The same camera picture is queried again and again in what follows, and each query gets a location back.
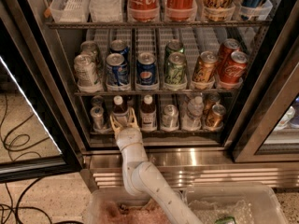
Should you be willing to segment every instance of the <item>white robotic arm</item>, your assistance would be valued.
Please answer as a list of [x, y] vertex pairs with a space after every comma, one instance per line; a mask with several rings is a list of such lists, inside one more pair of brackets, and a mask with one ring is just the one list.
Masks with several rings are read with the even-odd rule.
[[118, 122], [111, 117], [116, 143], [123, 158], [122, 175], [125, 189], [134, 196], [147, 192], [163, 208], [172, 224], [202, 224], [170, 188], [156, 166], [148, 160], [134, 110], [130, 112], [134, 117], [131, 127], [116, 128], [115, 124]]

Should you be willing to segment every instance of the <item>bottle cap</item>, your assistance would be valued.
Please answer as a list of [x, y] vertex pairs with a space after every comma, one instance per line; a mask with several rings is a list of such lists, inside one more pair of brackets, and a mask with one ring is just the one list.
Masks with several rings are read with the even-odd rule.
[[196, 97], [195, 97], [195, 103], [196, 103], [197, 105], [200, 105], [201, 103], [203, 103], [203, 97], [201, 97], [201, 96], [196, 96]]
[[144, 96], [144, 103], [147, 104], [147, 105], [150, 105], [152, 103], [152, 96], [151, 95], [146, 95]]
[[121, 105], [123, 100], [122, 100], [122, 97], [120, 95], [117, 95], [113, 98], [113, 101], [114, 101], [114, 104], [115, 105]]

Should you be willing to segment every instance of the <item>refrigerator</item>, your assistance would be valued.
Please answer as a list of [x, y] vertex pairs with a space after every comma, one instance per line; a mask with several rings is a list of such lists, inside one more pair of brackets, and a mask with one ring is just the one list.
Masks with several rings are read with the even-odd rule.
[[[55, 21], [49, 16], [52, 1], [1, 0], [2, 76], [14, 83], [14, 92], [34, 110], [57, 150], [57, 154], [3, 161], [1, 182], [80, 172], [91, 191], [122, 186], [122, 157], [114, 133], [94, 130], [91, 99], [104, 97], [110, 113], [114, 96], [130, 96], [139, 120], [141, 99], [150, 94], [157, 108], [157, 130], [142, 132], [143, 145], [171, 187], [230, 181], [298, 186], [298, 128], [292, 125], [299, 115], [298, 0], [268, 0], [269, 14], [252, 21], [200, 21], [198, 17], [167, 21], [160, 0], [159, 18], [152, 22], [129, 21], [127, 0], [121, 7], [122, 21], [92, 21], [91, 17]], [[242, 82], [231, 90], [216, 83], [205, 90], [194, 89], [192, 71], [198, 56], [206, 50], [218, 52], [227, 38], [236, 39], [248, 54]], [[101, 91], [80, 91], [74, 59], [82, 42], [97, 43], [105, 67], [115, 39], [125, 40], [130, 48], [128, 89], [111, 90], [104, 81]], [[186, 86], [177, 91], [164, 84], [165, 45], [170, 39], [184, 44], [188, 64]], [[136, 60], [141, 52], [156, 58], [159, 83], [155, 89], [138, 87]], [[226, 108], [219, 129], [183, 130], [181, 113], [177, 130], [163, 129], [166, 105], [175, 105], [180, 112], [186, 95], [205, 98], [212, 92], [220, 95]], [[294, 112], [286, 118], [291, 107]], [[287, 121], [279, 127], [282, 119]]]

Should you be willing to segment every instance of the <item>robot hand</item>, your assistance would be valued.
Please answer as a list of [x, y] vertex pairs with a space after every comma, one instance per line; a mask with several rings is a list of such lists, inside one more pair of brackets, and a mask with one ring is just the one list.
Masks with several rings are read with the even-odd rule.
[[129, 112], [130, 122], [127, 127], [122, 127], [113, 116], [110, 117], [116, 143], [123, 158], [122, 175], [125, 189], [133, 196], [147, 192], [163, 208], [173, 224], [202, 224], [170, 188], [160, 171], [148, 160], [135, 112], [132, 108]]

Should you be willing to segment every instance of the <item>beverage cooler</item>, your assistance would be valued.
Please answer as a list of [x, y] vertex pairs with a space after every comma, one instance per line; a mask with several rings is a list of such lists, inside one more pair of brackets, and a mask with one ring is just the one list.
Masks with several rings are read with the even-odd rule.
[[91, 191], [122, 186], [110, 120], [121, 97], [171, 187], [297, 187], [298, 0], [134, 1], [1, 0], [2, 77], [56, 150], [4, 159], [1, 181], [80, 172]]

